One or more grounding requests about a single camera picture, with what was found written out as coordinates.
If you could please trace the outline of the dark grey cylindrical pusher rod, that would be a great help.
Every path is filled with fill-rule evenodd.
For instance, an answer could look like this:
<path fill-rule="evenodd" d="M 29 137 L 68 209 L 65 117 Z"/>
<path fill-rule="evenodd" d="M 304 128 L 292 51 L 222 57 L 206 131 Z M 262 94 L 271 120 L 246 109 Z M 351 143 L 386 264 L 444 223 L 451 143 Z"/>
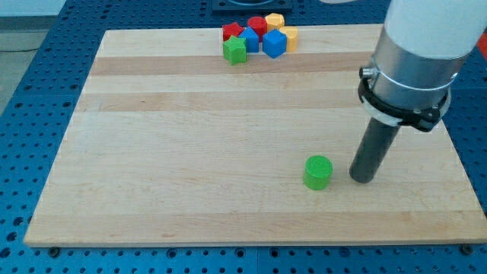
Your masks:
<path fill-rule="evenodd" d="M 369 183 L 374 179 L 399 129 L 399 126 L 389 126 L 370 118 L 349 168 L 349 175 L 355 182 Z"/>

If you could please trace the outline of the black and white flange ring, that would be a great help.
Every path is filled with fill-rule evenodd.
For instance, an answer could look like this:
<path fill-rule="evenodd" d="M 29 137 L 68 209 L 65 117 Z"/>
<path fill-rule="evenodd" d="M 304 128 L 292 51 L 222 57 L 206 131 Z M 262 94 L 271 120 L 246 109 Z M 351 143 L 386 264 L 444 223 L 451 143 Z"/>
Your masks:
<path fill-rule="evenodd" d="M 359 78 L 358 97 L 365 110 L 388 126 L 430 132 L 450 107 L 450 80 L 436 88 L 418 88 L 391 78 L 377 66 L 362 66 Z"/>

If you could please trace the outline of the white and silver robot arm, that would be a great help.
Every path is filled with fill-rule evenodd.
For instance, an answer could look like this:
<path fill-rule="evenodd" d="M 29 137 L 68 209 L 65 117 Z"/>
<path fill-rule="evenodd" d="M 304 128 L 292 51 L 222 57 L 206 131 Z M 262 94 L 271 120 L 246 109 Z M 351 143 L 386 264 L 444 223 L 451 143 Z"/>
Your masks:
<path fill-rule="evenodd" d="M 486 28 L 481 0 L 392 0 L 374 53 L 359 70 L 370 115 L 350 177 L 370 182 L 399 128 L 431 131 L 450 107 L 451 85 Z"/>

